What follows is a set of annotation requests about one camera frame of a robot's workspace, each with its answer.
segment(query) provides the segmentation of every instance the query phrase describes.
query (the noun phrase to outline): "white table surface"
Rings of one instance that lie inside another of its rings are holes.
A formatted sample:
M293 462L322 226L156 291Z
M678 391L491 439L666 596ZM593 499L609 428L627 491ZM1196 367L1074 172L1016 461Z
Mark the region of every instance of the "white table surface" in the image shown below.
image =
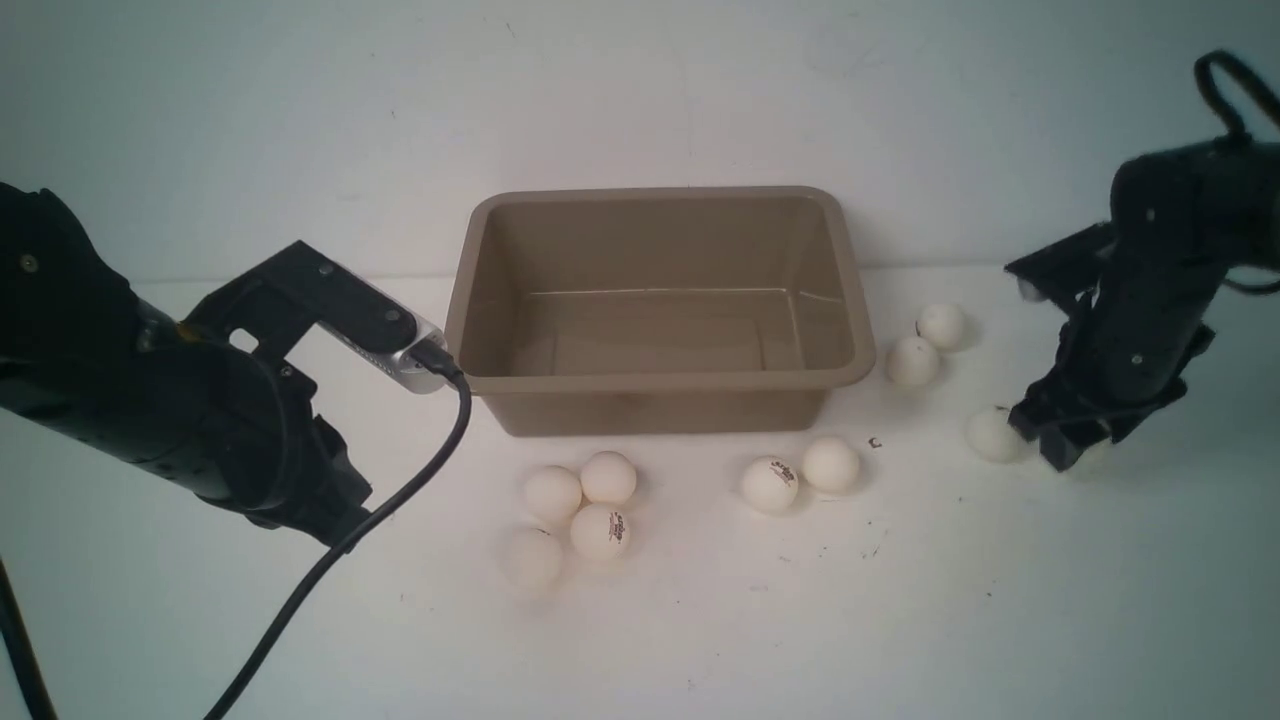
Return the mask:
M856 495L765 519L731 492L753 456L795 459L810 433L515 439L479 406L233 717L1280 716L1275 302L1222 293L1189 396L1060 477L984 464L960 427L1048 369L1061 315L996 268L864 277L882 346L934 300L982 333L932 387L877 368L833 395L814 433L863 454ZM449 279L379 284L444 316ZM212 287L140 291L180 315ZM372 501L453 421L452 393L411 396L323 334L291 359ZM529 523L521 474L602 448L643 471L627 561L571 561L552 598L516 598L495 555ZM64 719L202 716L321 552L10 415L0 457L0 551ZM0 716L24 716L8 669Z

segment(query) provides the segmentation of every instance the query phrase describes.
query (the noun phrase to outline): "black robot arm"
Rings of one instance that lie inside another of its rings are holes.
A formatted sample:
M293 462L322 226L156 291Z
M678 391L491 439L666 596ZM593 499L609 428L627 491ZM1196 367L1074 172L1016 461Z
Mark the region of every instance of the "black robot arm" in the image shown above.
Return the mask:
M1280 145L1248 136L1213 85L1215 65L1280 127L1280 101L1252 70L1226 53L1206 55L1196 77L1228 135L1129 160L1112 181L1110 223L1006 266L1024 296L1068 314L1053 368L1010 413L1059 470L1187 393L1179 375L1213 340L1201 318L1219 287L1280 291L1226 278L1236 266L1280 270Z
M443 347L439 329L303 242L179 323L102 263L54 193L0 184L0 406L326 546L369 518L370 487L285 355L320 324L410 389L443 384L412 359ZM236 331L257 346L232 346Z

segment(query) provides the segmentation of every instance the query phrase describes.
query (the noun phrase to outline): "plastic tub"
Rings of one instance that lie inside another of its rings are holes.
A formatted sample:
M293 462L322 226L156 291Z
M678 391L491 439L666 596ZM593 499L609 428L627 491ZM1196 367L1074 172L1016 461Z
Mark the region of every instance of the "plastic tub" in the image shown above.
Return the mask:
M876 363L844 214L810 187L492 197L445 336L513 436L804 429Z

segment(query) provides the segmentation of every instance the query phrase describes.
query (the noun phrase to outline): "white backdrop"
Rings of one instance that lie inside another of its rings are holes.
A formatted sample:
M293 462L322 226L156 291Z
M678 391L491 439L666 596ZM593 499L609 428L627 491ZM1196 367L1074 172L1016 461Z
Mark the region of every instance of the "white backdrop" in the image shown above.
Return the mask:
M1257 0L8 0L0 181L136 281L293 238L452 274L509 190L804 183L867 264L1001 261L1208 137L1190 64L1280 79Z

